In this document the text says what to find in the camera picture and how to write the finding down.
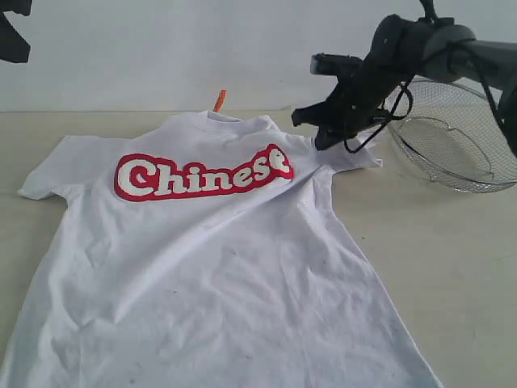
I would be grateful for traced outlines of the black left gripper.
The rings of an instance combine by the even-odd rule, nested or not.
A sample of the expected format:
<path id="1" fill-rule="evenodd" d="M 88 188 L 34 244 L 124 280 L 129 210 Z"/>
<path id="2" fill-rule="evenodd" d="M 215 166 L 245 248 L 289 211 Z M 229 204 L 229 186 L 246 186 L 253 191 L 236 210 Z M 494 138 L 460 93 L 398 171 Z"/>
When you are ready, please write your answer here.
<path id="1" fill-rule="evenodd" d="M 32 0 L 0 0 L 1 31 L 0 58 L 10 63 L 28 63 L 31 51 L 30 44 L 15 30 L 3 14 L 13 12 L 29 16 L 32 11 Z"/>

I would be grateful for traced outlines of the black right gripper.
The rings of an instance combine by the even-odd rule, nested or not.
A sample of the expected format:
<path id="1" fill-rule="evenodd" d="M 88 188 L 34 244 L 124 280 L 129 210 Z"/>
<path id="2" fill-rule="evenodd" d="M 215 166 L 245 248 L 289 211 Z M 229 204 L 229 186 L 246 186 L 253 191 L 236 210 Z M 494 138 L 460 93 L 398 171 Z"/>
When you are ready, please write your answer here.
<path id="1" fill-rule="evenodd" d="M 324 101 L 294 110 L 292 124 L 318 127 L 314 146 L 318 151 L 328 150 L 365 129 L 384 123 L 389 114 L 380 106 L 397 86 L 397 76 L 340 79 Z"/>

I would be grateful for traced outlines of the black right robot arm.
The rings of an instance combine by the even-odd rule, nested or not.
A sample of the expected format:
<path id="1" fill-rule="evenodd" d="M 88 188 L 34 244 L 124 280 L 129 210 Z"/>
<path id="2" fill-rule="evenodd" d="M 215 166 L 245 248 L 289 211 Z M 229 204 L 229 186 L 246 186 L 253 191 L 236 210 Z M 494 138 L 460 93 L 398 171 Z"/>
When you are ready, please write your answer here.
<path id="1" fill-rule="evenodd" d="M 479 82 L 496 125 L 510 150 L 516 150 L 516 46 L 477 40 L 452 18 L 430 13 L 410 21 L 389 15 L 378 25 L 365 58 L 318 53 L 310 71 L 337 79 L 324 101 L 292 113 L 293 125 L 317 127 L 317 150 L 402 120 L 383 103 L 398 91 L 412 104 L 409 85 L 417 76 L 442 84 L 461 78 Z"/>

